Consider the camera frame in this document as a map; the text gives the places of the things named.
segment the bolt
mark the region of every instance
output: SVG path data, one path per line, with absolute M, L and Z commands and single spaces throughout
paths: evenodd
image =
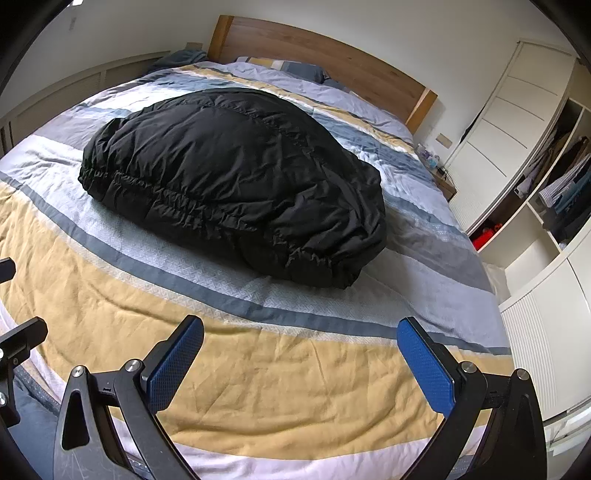
M 129 360 L 125 364 L 125 369 L 128 372 L 135 372 L 139 368 L 140 365 L 141 365 L 141 362 L 137 359 Z
M 517 369 L 517 376 L 522 380 L 530 379 L 530 374 L 527 372 L 527 370 L 523 370 L 522 368 Z
M 78 365 L 72 369 L 72 376 L 77 378 L 84 373 L 84 370 L 85 368 L 83 365 Z
M 472 362 L 462 362 L 461 366 L 462 370 L 464 370 L 464 372 L 467 374 L 473 374 L 476 372 L 476 365 L 474 365 Z

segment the striped bedspread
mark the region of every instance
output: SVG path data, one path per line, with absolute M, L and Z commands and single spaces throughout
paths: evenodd
M 244 65 L 164 70 L 106 90 L 0 160 L 0 257 L 17 263 L 0 286 L 3 327 L 46 320 L 32 359 L 43 391 L 60 400 L 75 365 L 119 369 L 198 315 L 203 348 L 158 417 L 201 478 L 397 478 L 441 421 L 397 348 L 398 321 L 413 315 L 458 360 L 508 374 L 495 296 L 431 175 L 396 135 L 403 125 L 348 93 Z M 346 290 L 274 280 L 175 246 L 77 181 L 83 147 L 110 119 L 236 86 L 292 101 L 381 172 L 387 247 Z

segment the dark clothing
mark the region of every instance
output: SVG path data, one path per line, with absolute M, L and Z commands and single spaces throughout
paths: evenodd
M 379 172 L 258 90 L 189 93 L 110 121 L 79 180 L 174 242 L 310 286 L 351 285 L 386 242 Z

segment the black jacket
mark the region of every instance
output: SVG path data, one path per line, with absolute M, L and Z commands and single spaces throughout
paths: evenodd
M 190 93 L 111 120 L 79 180 L 176 243 L 311 286 L 351 285 L 385 245 L 379 172 L 258 90 Z

